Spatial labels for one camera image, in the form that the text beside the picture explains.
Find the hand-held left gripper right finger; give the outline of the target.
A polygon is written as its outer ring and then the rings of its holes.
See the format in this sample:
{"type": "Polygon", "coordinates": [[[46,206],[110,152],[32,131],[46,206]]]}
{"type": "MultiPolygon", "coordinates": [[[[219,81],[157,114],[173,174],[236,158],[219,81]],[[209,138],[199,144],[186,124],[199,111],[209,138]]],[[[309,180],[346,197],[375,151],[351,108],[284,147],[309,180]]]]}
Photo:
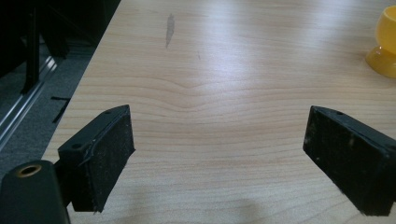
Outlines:
{"type": "Polygon", "coordinates": [[[396,140],[345,113],[313,105],[303,150],[366,216],[396,203],[396,140]]]}

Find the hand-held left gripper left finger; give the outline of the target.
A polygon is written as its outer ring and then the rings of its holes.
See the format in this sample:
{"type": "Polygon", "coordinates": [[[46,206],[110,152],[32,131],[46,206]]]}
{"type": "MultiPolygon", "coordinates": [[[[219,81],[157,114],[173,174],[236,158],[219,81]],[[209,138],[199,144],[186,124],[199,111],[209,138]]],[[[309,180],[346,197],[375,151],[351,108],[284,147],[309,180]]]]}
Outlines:
{"type": "Polygon", "coordinates": [[[134,153],[130,107],[102,112],[58,148],[57,175],[66,204],[101,212],[134,153]]]}

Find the black tape strip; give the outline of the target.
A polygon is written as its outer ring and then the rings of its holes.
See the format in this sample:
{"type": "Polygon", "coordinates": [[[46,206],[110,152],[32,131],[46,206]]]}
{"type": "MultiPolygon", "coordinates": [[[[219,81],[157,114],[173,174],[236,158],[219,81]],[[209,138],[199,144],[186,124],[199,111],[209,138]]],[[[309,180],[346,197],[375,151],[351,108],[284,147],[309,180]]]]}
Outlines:
{"type": "Polygon", "coordinates": [[[63,116],[64,111],[66,110],[67,106],[69,105],[71,98],[51,96],[50,99],[51,100],[55,100],[55,101],[62,101],[64,103],[63,106],[61,107],[61,109],[59,110],[58,114],[56,115],[56,117],[52,121],[52,123],[58,123],[58,121],[63,116]]]}

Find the yellow egg cup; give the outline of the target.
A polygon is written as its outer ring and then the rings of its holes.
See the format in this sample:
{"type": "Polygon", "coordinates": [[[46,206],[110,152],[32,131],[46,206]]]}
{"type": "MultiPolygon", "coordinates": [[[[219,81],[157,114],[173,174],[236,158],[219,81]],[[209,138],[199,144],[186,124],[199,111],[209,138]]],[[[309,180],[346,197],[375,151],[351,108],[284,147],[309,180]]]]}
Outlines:
{"type": "Polygon", "coordinates": [[[378,74],[396,78],[396,5],[386,7],[376,28],[377,46],[365,57],[365,61],[378,74]]]}

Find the black stand leg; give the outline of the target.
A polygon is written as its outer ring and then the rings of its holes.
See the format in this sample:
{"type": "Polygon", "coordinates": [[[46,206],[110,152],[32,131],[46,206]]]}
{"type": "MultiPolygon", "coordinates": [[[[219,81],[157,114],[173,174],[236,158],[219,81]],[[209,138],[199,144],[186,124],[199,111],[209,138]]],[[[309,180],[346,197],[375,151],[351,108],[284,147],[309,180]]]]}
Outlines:
{"type": "Polygon", "coordinates": [[[26,94],[39,80],[39,32],[37,25],[37,8],[27,9],[27,60],[26,77],[22,94],[26,94]]]}

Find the aluminium floor rail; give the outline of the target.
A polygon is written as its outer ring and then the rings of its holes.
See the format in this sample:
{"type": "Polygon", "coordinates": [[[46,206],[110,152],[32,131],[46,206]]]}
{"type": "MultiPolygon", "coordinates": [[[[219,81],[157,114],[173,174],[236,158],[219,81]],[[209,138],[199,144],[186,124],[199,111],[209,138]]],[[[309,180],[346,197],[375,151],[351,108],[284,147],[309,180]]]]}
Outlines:
{"type": "Polygon", "coordinates": [[[40,93],[46,87],[48,81],[53,77],[57,66],[58,62],[53,57],[48,56],[39,67],[39,80],[37,83],[26,93],[19,92],[18,97],[8,107],[7,112],[3,116],[0,116],[0,151],[20,126],[40,93]]]}

